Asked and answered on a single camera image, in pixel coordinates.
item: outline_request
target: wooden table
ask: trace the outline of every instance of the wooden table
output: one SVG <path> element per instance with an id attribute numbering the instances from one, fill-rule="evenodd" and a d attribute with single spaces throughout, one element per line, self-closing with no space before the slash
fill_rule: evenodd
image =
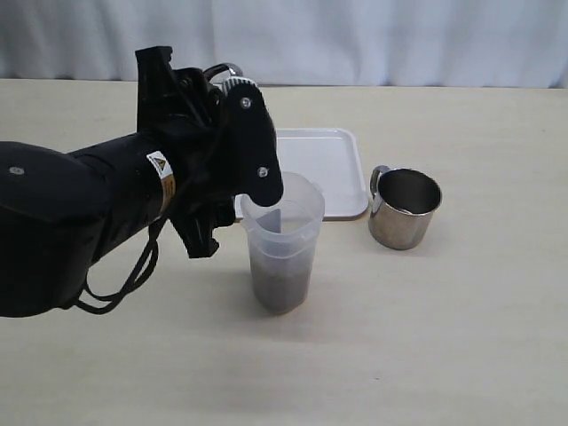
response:
<path id="1" fill-rule="evenodd" d="M 351 130 L 367 179 L 379 163 L 432 175 L 444 200 L 422 245 L 327 222 L 307 302 L 272 318 L 240 225 L 193 261 L 168 227 L 115 312 L 0 319 L 0 424 L 565 425 L 568 91 L 264 93 L 279 128 Z M 3 80 L 0 99 L 3 140 L 70 151 L 135 128 L 135 83 Z M 98 290 L 145 239 L 94 268 Z"/>

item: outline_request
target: coffee grounds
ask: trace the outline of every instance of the coffee grounds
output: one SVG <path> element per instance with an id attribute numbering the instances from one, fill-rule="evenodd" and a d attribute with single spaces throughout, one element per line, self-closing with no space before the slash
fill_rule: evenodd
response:
<path id="1" fill-rule="evenodd" d="M 272 272 L 263 264 L 251 260 L 250 272 L 256 299 L 270 313 L 282 315 L 301 305 L 308 295 L 312 265 L 286 275 Z"/>

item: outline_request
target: mug handle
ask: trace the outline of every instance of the mug handle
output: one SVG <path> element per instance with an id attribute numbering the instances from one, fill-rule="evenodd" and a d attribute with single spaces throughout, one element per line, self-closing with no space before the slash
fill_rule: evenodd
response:
<path id="1" fill-rule="evenodd" d="M 387 171 L 391 171 L 391 168 L 389 166 L 376 166 L 373 169 L 373 173 L 371 173 L 371 182 L 370 182 L 370 188 L 371 188 L 371 194 L 373 195 L 373 198 L 376 196 L 379 186 L 379 178 L 381 177 L 382 174 L 386 173 Z"/>

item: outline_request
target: white curtain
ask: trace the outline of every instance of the white curtain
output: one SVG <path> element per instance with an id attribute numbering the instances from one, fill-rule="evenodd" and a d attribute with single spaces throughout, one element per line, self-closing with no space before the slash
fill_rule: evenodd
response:
<path id="1" fill-rule="evenodd" d="M 558 87 L 565 0 L 0 0 L 0 76 L 135 80 L 234 62 L 260 83 Z"/>

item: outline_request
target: screw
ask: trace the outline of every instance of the screw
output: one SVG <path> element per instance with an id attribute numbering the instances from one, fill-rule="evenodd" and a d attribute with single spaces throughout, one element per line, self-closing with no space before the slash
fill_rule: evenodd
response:
<path id="1" fill-rule="evenodd" d="M 18 175 L 18 176 L 26 173 L 26 171 L 24 169 L 22 169 L 21 167 L 10 167 L 8 169 L 8 171 L 10 171 L 10 173 L 12 173 L 13 175 Z"/>
<path id="2" fill-rule="evenodd" d="M 241 99 L 241 108 L 242 109 L 249 109 L 251 105 L 252 105 L 252 100 L 250 100 L 250 98 Z"/>
<path id="3" fill-rule="evenodd" d="M 266 178 L 268 176 L 268 169 L 266 167 L 259 167 L 258 168 L 258 177 L 259 178 Z"/>

